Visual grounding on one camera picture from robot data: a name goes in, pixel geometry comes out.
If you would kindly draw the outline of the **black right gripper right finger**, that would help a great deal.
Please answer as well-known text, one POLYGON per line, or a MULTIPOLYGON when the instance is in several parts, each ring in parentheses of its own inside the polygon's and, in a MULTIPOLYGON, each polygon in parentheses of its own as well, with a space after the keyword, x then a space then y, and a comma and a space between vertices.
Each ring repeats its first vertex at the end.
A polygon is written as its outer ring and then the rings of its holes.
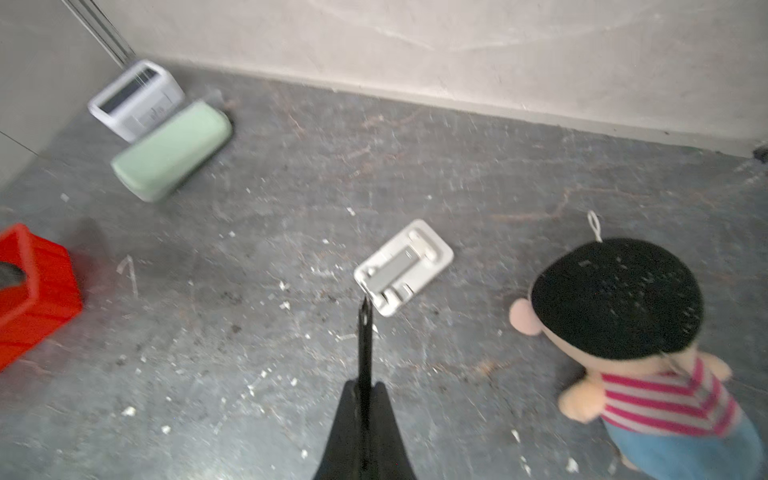
POLYGON ((417 479, 383 382, 371 389, 365 455, 365 479, 417 479))

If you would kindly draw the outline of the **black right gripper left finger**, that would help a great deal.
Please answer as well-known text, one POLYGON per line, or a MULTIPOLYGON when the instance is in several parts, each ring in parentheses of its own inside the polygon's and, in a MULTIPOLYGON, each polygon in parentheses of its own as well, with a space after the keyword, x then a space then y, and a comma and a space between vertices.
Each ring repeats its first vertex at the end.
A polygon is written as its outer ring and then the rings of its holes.
POLYGON ((362 413, 357 382, 344 384, 314 480, 360 480, 363 468, 362 413))

